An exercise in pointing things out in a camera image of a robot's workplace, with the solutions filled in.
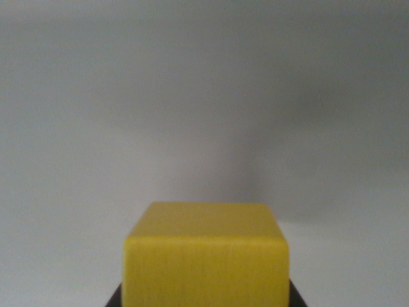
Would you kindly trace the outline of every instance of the white wall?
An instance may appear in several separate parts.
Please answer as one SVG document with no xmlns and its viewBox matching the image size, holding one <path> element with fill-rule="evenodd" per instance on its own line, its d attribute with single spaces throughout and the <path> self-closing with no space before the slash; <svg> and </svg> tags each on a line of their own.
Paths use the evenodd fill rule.
<svg viewBox="0 0 409 307">
<path fill-rule="evenodd" d="M 268 203 L 310 306 L 408 305 L 404 2 L 16 3 L 0 6 L 5 306 L 103 306 L 155 200 Z"/>
</svg>

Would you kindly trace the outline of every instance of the yellow wooden block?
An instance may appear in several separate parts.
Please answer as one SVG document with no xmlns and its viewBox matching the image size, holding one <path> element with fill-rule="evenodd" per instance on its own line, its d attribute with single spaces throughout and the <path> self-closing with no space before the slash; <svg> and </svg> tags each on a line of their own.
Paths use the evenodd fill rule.
<svg viewBox="0 0 409 307">
<path fill-rule="evenodd" d="M 123 246 L 123 307 L 288 307 L 288 245 L 266 205 L 152 203 Z"/>
</svg>

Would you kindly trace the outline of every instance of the black surface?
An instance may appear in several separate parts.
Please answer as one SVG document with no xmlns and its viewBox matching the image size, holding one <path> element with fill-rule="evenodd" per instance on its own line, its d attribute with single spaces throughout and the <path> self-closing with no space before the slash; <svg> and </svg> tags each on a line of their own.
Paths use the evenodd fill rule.
<svg viewBox="0 0 409 307">
<path fill-rule="evenodd" d="M 121 285 L 116 289 L 105 307 L 121 307 Z M 289 307 L 307 307 L 291 280 L 289 281 Z"/>
</svg>

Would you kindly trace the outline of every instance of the cube top face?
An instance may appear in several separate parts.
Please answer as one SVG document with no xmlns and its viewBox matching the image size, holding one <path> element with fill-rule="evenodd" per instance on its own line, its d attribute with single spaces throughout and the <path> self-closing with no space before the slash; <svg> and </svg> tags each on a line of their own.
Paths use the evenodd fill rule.
<svg viewBox="0 0 409 307">
<path fill-rule="evenodd" d="M 152 203 L 123 246 L 123 307 L 288 307 L 288 245 L 266 205 Z"/>
<path fill-rule="evenodd" d="M 236 237 L 284 240 L 266 205 L 257 203 L 152 203 L 128 236 Z"/>
</svg>

